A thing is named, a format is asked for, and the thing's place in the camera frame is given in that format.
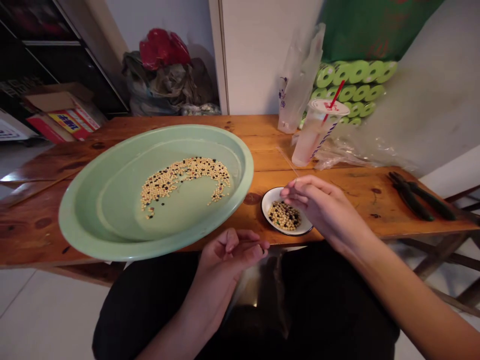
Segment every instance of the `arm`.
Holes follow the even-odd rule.
[[[242,271],[269,247],[253,231],[232,228],[209,242],[180,310],[136,359],[194,359],[218,330]]]
[[[282,191],[365,279],[426,359],[480,359],[480,333],[379,240],[337,187],[308,175]]]

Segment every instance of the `black pants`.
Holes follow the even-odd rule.
[[[98,360],[134,359],[180,308],[198,254],[137,261],[113,284],[93,336]],[[287,340],[215,334],[198,359],[393,359],[400,330],[352,266],[326,241],[282,259]]]

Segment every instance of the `wooden table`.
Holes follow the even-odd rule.
[[[387,178],[388,172],[395,170],[408,181],[417,181],[400,168],[341,164],[334,169],[319,171],[313,169],[315,163],[312,163],[309,167],[294,170],[288,160],[292,154],[291,135],[279,132],[277,122],[277,115],[118,117],[93,133],[87,141],[55,146],[0,179],[0,184],[15,189],[12,195],[0,201],[0,268],[33,267],[110,285],[122,265],[106,265],[100,259],[69,246],[58,224],[62,196],[76,173],[110,147],[134,135],[178,124],[204,124],[230,131],[249,147],[255,166],[251,188],[238,210],[212,234],[184,251],[202,249],[207,241],[227,227],[253,229],[272,245],[279,246],[299,246],[322,240],[316,230],[301,237],[282,235],[261,214],[260,201],[266,191],[284,186],[297,175],[306,174],[314,174],[341,188],[375,234],[385,241],[450,235],[448,244],[457,244],[465,240],[466,232],[479,229],[457,209],[454,209],[458,216],[456,221],[437,218],[427,222],[416,218]]]

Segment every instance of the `red plastic bag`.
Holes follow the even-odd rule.
[[[164,29],[150,30],[146,40],[140,41],[139,47],[143,67],[150,71],[191,62],[189,51],[182,39],[176,33]]]

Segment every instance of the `person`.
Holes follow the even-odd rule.
[[[400,328],[426,359],[480,359],[480,334],[375,236],[339,188],[307,175],[281,196],[326,240],[283,256],[287,339],[221,334],[240,274],[270,246],[251,230],[228,229],[200,257],[130,265],[101,309],[95,358],[393,359]]]

